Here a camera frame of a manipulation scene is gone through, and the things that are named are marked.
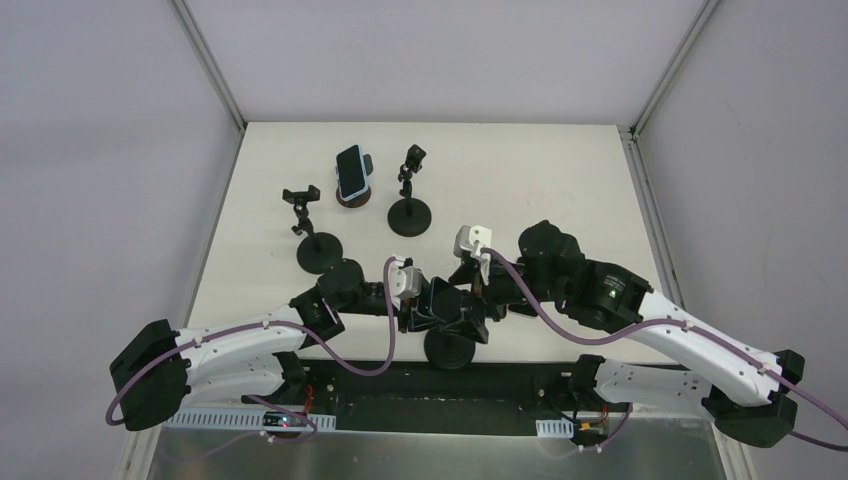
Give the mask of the teal phone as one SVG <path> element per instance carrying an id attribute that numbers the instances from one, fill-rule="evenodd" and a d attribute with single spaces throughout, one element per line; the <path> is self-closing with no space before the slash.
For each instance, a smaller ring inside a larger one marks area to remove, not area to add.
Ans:
<path id="1" fill-rule="evenodd" d="M 460 311 L 468 309 L 472 303 L 470 291 L 453 286 L 441 277 L 434 277 L 427 291 L 435 294 L 435 311 L 447 320 L 443 328 L 446 330 L 450 330 L 450 323 L 458 319 Z"/>

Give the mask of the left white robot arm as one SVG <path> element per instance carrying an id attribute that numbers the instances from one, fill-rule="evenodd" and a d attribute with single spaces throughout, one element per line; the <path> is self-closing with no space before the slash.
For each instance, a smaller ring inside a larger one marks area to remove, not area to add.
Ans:
<path id="1" fill-rule="evenodd" d="M 199 402 L 247 396 L 293 404 L 305 390 L 298 354 L 313 346 L 356 376 L 380 376 L 394 363 L 399 335 L 412 331 L 418 319 L 432 318 L 432 301 L 445 284 L 441 278 L 428 280 L 409 258 L 390 257 L 378 282 L 365 281 L 360 266 L 344 260 L 313 288 L 254 318 L 200 328 L 152 321 L 109 365 L 115 395 L 105 421 L 142 431 Z M 381 364 L 358 367 L 330 346 L 345 330 L 344 313 L 387 320 Z"/>

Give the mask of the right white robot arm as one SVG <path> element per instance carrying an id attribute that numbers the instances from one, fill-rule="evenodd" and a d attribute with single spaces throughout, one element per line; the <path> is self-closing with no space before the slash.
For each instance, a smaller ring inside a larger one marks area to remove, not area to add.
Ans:
<path id="1" fill-rule="evenodd" d="M 567 382 L 576 407 L 635 403 L 676 410 L 758 448 L 770 448 L 794 430 L 798 406 L 789 391 L 803 376 L 798 353 L 764 351 L 731 338 L 639 275 L 589 259 L 574 236 L 548 221 L 521 233 L 516 262 L 504 259 L 491 241 L 488 228 L 461 227 L 453 247 L 461 264 L 451 277 L 454 284 L 470 285 L 490 316 L 537 316 L 551 303 L 597 332 L 595 339 L 582 340 L 585 347 L 631 340 L 676 362 L 672 369 L 639 366 L 584 353 Z"/>

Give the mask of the black round-base phone stand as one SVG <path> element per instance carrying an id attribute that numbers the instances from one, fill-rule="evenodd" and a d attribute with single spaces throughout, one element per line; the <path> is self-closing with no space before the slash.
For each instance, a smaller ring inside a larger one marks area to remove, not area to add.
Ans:
<path id="1" fill-rule="evenodd" d="M 431 225 L 432 213 L 422 200 L 413 197 L 412 177 L 421 170 L 426 152 L 413 144 L 406 153 L 404 163 L 399 168 L 398 181 L 401 183 L 396 201 L 389 209 L 387 221 L 390 229 L 402 237 L 416 237 L 423 234 Z"/>

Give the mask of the black phone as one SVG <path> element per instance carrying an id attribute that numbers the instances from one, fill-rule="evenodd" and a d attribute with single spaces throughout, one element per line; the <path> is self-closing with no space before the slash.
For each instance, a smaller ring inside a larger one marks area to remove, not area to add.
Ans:
<path id="1" fill-rule="evenodd" d="M 527 318 L 537 318 L 537 311 L 529 304 L 509 304 L 506 306 L 509 314 L 514 314 Z"/>

